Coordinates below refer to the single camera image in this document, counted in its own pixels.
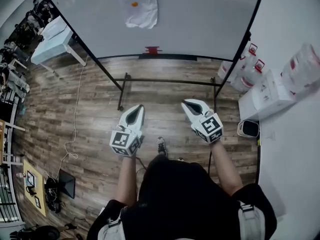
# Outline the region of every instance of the red logo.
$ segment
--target red logo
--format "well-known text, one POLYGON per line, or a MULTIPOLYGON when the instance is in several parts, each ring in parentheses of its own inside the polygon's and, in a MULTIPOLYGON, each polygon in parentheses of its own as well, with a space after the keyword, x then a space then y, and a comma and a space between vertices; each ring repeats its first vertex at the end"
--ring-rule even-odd
POLYGON ((158 54, 158 52, 162 52, 162 50, 158 50, 159 46, 146 46, 146 53, 143 54, 158 54))

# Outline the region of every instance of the white shopping bag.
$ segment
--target white shopping bag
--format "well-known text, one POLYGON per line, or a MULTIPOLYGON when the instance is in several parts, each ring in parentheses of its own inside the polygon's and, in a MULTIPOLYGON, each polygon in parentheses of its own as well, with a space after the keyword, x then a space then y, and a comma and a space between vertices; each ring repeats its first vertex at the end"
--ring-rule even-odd
POLYGON ((119 0, 128 28, 152 29, 158 21, 157 0, 119 0))

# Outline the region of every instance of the table leg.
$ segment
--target table leg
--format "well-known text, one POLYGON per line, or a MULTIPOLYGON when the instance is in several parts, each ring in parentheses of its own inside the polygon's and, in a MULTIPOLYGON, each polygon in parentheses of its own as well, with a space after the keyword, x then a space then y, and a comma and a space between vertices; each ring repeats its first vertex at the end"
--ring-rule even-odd
POLYGON ((27 67, 26 67, 25 65, 23 65, 19 60, 14 59, 13 64, 15 64, 15 63, 18 63, 21 67, 23 67, 23 68, 25 68, 26 70, 28 70, 27 67))
POLYGON ((87 64, 85 63, 85 61, 84 61, 69 45, 66 46, 66 52, 67 52, 68 54, 71 54, 73 57, 75 57, 75 59, 76 59, 82 66, 87 65, 87 64))
POLYGON ((20 131, 24 131, 24 132, 26 131, 25 128, 16 126, 16 125, 14 125, 14 124, 12 124, 12 123, 9 123, 9 122, 5 122, 5 125, 6 125, 6 126, 9 126, 9 127, 12 127, 12 128, 16 128, 16 129, 18 129, 18 130, 20 130, 20 131))
POLYGON ((49 67, 49 66, 43 65, 42 63, 40 63, 40 65, 41 65, 42 67, 44 67, 46 70, 50 71, 51 73, 54 73, 54 72, 55 72, 55 71, 54 71, 51 67, 49 67))

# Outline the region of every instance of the white box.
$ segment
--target white box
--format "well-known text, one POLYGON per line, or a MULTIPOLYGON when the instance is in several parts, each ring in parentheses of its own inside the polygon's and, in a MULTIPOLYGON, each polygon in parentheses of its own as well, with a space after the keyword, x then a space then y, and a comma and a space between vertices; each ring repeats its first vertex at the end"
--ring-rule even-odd
POLYGON ((239 99, 241 120, 258 121, 295 103, 295 97, 282 84, 277 70, 269 69, 261 79, 239 99))
POLYGON ((61 16, 59 16, 46 25, 41 35, 45 40, 49 40, 64 31, 66 27, 67 24, 61 16))

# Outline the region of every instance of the wooden floor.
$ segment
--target wooden floor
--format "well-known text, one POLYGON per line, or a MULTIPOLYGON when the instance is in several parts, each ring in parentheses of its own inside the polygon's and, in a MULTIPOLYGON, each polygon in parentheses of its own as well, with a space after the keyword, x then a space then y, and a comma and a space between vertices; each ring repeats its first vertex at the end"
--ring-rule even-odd
MULTIPOLYGON (((85 60, 87 54, 78 46, 75 50, 85 60)), ((201 59, 186 60, 138 60, 136 57, 112 58, 101 61, 115 77, 123 78, 128 72, 135 78, 178 79, 208 82, 217 76, 219 61, 201 59)), ((26 96, 24 115, 18 115, 16 124, 26 132, 15 131, 13 150, 25 154, 39 172, 47 171, 56 177, 61 159, 66 151, 64 143, 74 138, 74 111, 82 66, 69 54, 51 59, 48 63, 55 73, 41 66, 30 66, 27 81, 31 87, 26 96)), ((142 129, 145 135, 138 151, 145 165, 157 155, 156 139, 162 136, 170 159, 183 158, 186 162, 197 162, 207 169, 209 147, 190 128, 183 109, 182 99, 200 99, 211 107, 214 104, 214 90, 211 86, 130 82, 126 85, 122 105, 128 109, 137 104, 145 106, 146 114, 142 129)), ((90 224, 102 207, 113 198, 120 172, 121 160, 109 147, 111 131, 116 128, 122 112, 117 111, 120 91, 88 58, 84 67, 79 102, 76 111, 77 139, 67 144, 68 151, 77 153, 78 159, 67 157, 62 169, 76 178, 75 198, 61 194, 61 212, 48 210, 43 217, 24 198, 23 182, 15 179, 19 209, 29 226, 35 224, 64 226, 77 218, 85 218, 90 224)), ((224 125, 222 141, 232 157, 245 184, 255 181, 257 171, 257 145, 254 140, 237 135, 240 120, 238 99, 241 95, 227 84, 217 99, 217 113, 224 125)), ((219 182, 214 165, 211 177, 219 182)), ((138 173, 140 185, 144 171, 138 173)), ((64 232, 63 237, 80 233, 86 237, 89 225, 83 220, 75 222, 77 230, 64 232)))

